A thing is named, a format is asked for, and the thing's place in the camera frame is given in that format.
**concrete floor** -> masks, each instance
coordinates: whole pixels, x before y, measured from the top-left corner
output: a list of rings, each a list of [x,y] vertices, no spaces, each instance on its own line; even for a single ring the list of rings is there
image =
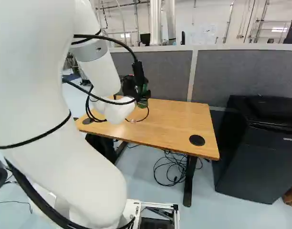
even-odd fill
[[[73,116],[83,115],[86,96],[66,84],[63,84],[63,92]],[[292,208],[281,199],[273,205],[264,205],[216,193],[211,164],[205,160],[203,168],[195,172],[192,207],[184,207],[183,183],[162,187],[154,180],[153,165],[163,155],[163,151],[147,146],[125,150],[117,167],[126,178],[128,198],[178,203],[182,229],[292,229]],[[166,181],[165,171],[159,171],[157,175],[162,182]],[[0,201],[5,200],[27,201],[27,198],[19,186],[8,184],[0,189]],[[30,214],[28,205],[0,204],[0,229],[53,228],[35,214]]]

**black cabinet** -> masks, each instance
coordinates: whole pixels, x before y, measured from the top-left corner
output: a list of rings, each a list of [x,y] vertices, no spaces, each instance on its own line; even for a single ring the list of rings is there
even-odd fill
[[[225,112],[220,125],[221,159],[212,162],[215,190],[272,204],[292,187],[292,118],[260,118],[247,98],[231,96],[228,106],[237,112]]]

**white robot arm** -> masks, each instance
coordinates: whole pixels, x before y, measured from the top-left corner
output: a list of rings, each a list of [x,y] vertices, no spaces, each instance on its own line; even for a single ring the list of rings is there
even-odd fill
[[[76,0],[75,3],[74,33],[100,34],[101,29],[90,2],[88,0]],[[119,92],[121,88],[119,76],[112,61],[106,41],[76,38],[73,40],[70,52],[75,56],[82,67],[83,72],[88,76],[94,86],[91,91],[94,95],[107,99],[107,96]],[[132,100],[132,98],[123,97],[117,102],[124,103],[130,100]],[[91,100],[93,107],[98,112],[104,114],[107,121],[113,124],[122,122],[135,107],[134,103],[119,106],[102,101],[93,101],[94,100]]]
[[[116,228],[126,203],[125,179],[78,132],[61,91],[60,72],[73,35],[99,31],[90,9],[87,0],[20,0],[11,6],[0,0],[0,150],[13,168],[83,216],[88,227]],[[101,58],[92,59],[92,48],[101,48]],[[103,42],[71,49],[95,95],[118,92],[119,78]],[[134,108],[95,103],[100,106],[115,123]],[[117,120],[115,106],[123,109]]]

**desk surface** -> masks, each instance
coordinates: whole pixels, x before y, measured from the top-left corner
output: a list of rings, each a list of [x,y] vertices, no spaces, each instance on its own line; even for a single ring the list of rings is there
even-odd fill
[[[170,149],[175,152],[200,156],[213,160],[219,159],[219,151],[214,134],[212,119],[207,104],[149,99],[150,113],[147,119],[139,123],[123,121],[114,125],[109,122],[84,125],[85,114],[76,120],[77,128],[85,133],[101,135],[126,142]],[[103,115],[95,110],[95,117]],[[147,109],[138,107],[127,118],[139,120],[145,117]],[[203,146],[190,143],[191,135],[200,135],[205,139]]]

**gray cubicle partition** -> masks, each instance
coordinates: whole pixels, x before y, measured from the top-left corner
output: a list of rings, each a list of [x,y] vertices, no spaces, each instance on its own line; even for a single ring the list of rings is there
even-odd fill
[[[112,52],[119,75],[132,74],[133,58],[128,52]],[[186,101],[192,51],[136,52],[142,61],[152,98]]]
[[[292,51],[198,51],[192,101],[225,107],[231,94],[292,98]]]

